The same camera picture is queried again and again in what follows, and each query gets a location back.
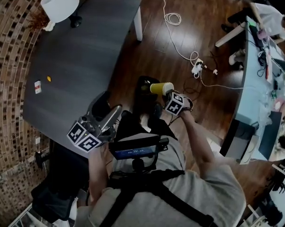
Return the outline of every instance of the wooden floor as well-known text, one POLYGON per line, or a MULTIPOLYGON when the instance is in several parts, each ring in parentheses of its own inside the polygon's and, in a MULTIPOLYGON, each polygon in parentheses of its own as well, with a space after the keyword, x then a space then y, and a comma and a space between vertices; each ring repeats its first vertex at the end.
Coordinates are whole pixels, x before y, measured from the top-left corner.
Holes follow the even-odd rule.
MULTIPOLYGON (((226 18, 241 10, 242 2, 237 0, 166 0, 166 12, 179 13, 182 23, 169 26, 178 50, 186 57, 197 51, 200 58, 209 68, 216 65, 211 52, 216 55, 218 76, 204 72, 205 84, 221 84, 239 87, 242 71, 232 71, 228 65, 228 57, 236 48, 226 44, 219 49, 214 43, 224 32, 221 23, 226 18)), ((162 0, 142 0, 141 14, 143 41, 138 43, 132 29, 125 42, 116 70, 111 80, 111 104, 121 103, 124 109, 132 107, 134 89, 141 75, 157 78, 161 82, 172 82, 175 89, 183 91, 186 87, 201 88, 200 80, 192 79, 189 61, 181 58, 169 38, 163 20, 162 0)), ((191 94, 195 99, 198 94, 191 94)), ((224 138, 231 122, 238 92, 219 87, 204 87, 193 109, 193 116, 199 124, 206 127, 220 138, 224 138)), ((164 114, 163 119, 170 121, 170 115, 164 114)), ((193 157, 189 149, 188 137, 184 124, 176 120, 171 129, 179 139, 187 156, 187 168, 193 166, 193 157)), ((255 161, 247 166, 233 165, 232 169, 241 183, 247 203, 254 204, 257 197, 266 191, 267 178, 274 172, 268 162, 255 161)))

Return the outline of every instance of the lamp shade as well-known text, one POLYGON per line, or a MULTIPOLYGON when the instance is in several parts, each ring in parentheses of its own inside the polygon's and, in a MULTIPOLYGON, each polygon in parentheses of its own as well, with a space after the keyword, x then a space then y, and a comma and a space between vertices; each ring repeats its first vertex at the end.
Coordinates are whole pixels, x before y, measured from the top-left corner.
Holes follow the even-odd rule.
POLYGON ((80 0, 42 0, 41 5, 52 22, 58 23, 69 17, 80 0))

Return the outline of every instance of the mosaic tile wall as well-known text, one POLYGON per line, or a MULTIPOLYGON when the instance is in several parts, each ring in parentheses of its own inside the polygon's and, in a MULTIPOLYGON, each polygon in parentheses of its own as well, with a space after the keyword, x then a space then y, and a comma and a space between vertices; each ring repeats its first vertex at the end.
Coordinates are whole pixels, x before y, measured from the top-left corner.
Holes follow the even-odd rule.
POLYGON ((32 201, 31 190, 45 177, 34 153, 49 139, 22 118, 30 55, 40 31, 27 29, 40 0, 0 0, 0 226, 7 226, 32 201), (40 136, 41 143, 35 144, 40 136))

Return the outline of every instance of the yellow cup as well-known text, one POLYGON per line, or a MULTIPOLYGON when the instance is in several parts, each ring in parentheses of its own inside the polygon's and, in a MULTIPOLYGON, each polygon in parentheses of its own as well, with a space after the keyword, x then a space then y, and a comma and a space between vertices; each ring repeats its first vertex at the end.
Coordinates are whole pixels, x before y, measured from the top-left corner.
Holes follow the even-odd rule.
POLYGON ((165 96, 170 90, 174 90, 174 85, 171 82, 153 83, 150 86, 150 91, 160 96, 165 96))

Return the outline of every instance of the white lamp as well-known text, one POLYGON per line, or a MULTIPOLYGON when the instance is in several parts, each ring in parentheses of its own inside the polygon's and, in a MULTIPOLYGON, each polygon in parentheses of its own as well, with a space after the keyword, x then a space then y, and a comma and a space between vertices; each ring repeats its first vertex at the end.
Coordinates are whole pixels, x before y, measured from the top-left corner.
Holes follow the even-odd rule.
POLYGON ((66 18, 71 20, 71 27, 81 24, 80 16, 72 15, 78 7, 80 0, 41 0, 41 5, 50 21, 59 23, 66 18))

